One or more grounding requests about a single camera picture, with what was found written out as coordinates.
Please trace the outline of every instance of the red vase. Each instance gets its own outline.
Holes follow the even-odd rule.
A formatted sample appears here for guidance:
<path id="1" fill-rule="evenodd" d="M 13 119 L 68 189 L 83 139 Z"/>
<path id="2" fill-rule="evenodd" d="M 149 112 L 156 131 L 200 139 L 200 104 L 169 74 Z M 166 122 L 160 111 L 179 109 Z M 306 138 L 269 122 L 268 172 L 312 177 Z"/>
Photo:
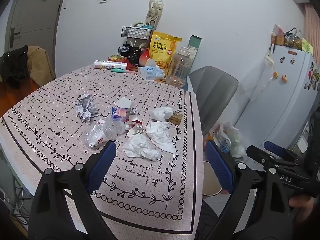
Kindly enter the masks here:
<path id="1" fill-rule="evenodd" d="M 149 48 L 146 49 L 145 52 L 143 52 L 139 58 L 139 65 L 144 67 L 146 65 L 147 60 L 149 59 Z"/>

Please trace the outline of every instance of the white refrigerator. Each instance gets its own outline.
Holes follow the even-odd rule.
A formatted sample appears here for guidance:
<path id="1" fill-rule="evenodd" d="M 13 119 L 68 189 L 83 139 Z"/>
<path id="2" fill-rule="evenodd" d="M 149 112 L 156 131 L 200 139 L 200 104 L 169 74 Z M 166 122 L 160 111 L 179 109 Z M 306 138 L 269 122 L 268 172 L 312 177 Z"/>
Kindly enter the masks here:
<path id="1" fill-rule="evenodd" d="M 251 98 L 235 127 L 249 145 L 262 148 L 264 141 L 271 141 L 287 148 L 305 125 L 320 89 L 319 69 L 313 57 L 301 50 L 276 46 L 270 57 L 278 78 L 270 80 L 272 67 L 264 68 L 257 96 Z"/>

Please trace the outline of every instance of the pink curtain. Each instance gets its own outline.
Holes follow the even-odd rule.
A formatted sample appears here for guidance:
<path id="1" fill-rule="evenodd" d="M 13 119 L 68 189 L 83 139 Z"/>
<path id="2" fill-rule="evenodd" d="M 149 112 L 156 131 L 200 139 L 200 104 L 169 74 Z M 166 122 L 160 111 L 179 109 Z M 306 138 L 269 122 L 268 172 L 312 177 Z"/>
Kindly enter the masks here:
<path id="1" fill-rule="evenodd" d="M 320 18 L 310 3 L 305 4 L 304 38 L 313 46 L 313 57 L 320 65 Z"/>

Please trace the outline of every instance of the brown cardboard box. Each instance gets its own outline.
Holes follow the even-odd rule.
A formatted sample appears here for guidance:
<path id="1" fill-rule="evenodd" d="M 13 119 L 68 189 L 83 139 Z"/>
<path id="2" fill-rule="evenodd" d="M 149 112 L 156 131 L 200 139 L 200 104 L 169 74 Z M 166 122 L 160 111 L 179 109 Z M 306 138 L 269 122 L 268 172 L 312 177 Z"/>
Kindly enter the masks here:
<path id="1" fill-rule="evenodd" d="M 173 124 L 180 125 L 183 114 L 173 112 L 173 115 L 170 116 L 169 119 L 166 119 L 168 122 L 172 122 Z"/>
<path id="2" fill-rule="evenodd" d="M 271 44 L 275 44 L 275 41 L 276 41 L 276 45 L 283 46 L 283 44 L 284 44 L 284 36 L 272 36 Z"/>

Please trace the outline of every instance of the gray door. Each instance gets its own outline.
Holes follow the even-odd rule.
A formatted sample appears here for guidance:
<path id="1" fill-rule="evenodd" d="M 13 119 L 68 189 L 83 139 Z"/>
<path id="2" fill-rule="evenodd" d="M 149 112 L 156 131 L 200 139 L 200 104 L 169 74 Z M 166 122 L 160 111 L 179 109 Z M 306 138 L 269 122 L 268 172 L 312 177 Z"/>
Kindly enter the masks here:
<path id="1" fill-rule="evenodd" d="M 62 0 L 14 0 L 6 30 L 5 51 L 39 46 L 54 59 L 54 39 Z"/>

